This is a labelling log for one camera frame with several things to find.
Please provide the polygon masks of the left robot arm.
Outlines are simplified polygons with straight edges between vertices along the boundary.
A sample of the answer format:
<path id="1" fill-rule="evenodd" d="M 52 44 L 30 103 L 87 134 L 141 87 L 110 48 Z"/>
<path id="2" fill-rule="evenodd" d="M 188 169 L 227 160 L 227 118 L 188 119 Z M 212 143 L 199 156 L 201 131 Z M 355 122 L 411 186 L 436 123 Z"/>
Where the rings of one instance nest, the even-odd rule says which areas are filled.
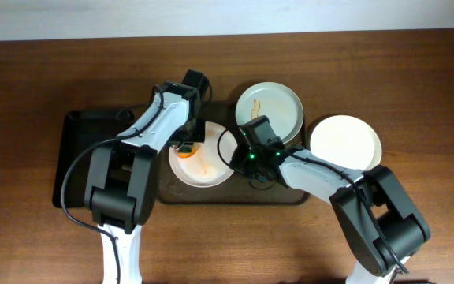
<path id="1" fill-rule="evenodd" d="M 180 83 L 152 89 L 145 112 L 126 130 L 89 147 L 84 207 L 100 233 L 104 283 L 141 283 L 140 236 L 157 194 L 158 155 L 168 145 L 202 143 L 199 119 L 210 87 L 207 77 L 188 70 Z"/>

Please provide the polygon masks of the white plate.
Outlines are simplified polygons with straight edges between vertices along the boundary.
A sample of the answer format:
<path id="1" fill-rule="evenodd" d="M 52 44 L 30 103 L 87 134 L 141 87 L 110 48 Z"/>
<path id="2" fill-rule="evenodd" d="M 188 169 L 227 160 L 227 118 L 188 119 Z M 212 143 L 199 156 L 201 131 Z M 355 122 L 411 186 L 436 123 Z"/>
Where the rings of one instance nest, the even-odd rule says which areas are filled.
<path id="1" fill-rule="evenodd" d="M 321 120 L 311 131 L 311 153 L 325 161 L 353 170 L 371 170 L 381 162 L 381 141 L 363 120 L 333 115 Z"/>
<path id="2" fill-rule="evenodd" d="M 284 143 L 288 143 L 301 130 L 304 110 L 293 90 L 283 84 L 263 82 L 244 91 L 235 110 L 238 125 L 261 116 L 267 116 L 273 131 Z"/>
<path id="3" fill-rule="evenodd" d="M 169 165 L 176 177 L 183 183 L 197 187 L 209 188 L 227 181 L 234 173 L 218 156 L 217 143 L 226 127 L 215 122 L 206 122 L 206 139 L 194 145 L 195 152 L 183 158 L 178 150 L 168 151 Z"/>

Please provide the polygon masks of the green and orange sponge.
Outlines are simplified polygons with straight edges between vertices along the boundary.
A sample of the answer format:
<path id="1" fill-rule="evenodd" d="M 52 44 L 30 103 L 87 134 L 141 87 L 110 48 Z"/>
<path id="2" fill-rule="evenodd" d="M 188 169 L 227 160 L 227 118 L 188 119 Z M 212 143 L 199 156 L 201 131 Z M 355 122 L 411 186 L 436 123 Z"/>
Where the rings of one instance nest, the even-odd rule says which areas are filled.
<path id="1" fill-rule="evenodd" d="M 196 153 L 196 147 L 193 145 L 182 145 L 177 149 L 177 156 L 181 159 L 192 157 Z"/>

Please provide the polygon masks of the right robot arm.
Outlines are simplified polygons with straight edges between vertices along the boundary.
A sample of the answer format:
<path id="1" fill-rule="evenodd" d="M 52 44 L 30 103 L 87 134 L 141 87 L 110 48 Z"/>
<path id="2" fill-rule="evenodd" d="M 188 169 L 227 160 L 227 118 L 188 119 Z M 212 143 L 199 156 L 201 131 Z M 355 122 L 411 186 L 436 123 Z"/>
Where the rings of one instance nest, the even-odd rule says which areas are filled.
<path id="1" fill-rule="evenodd" d="M 356 258 L 348 283 L 392 283 L 430 239 L 429 225 L 386 166 L 353 170 L 284 145 L 266 116 L 236 127 L 243 137 L 229 168 L 249 181 L 298 189 L 332 206 Z"/>

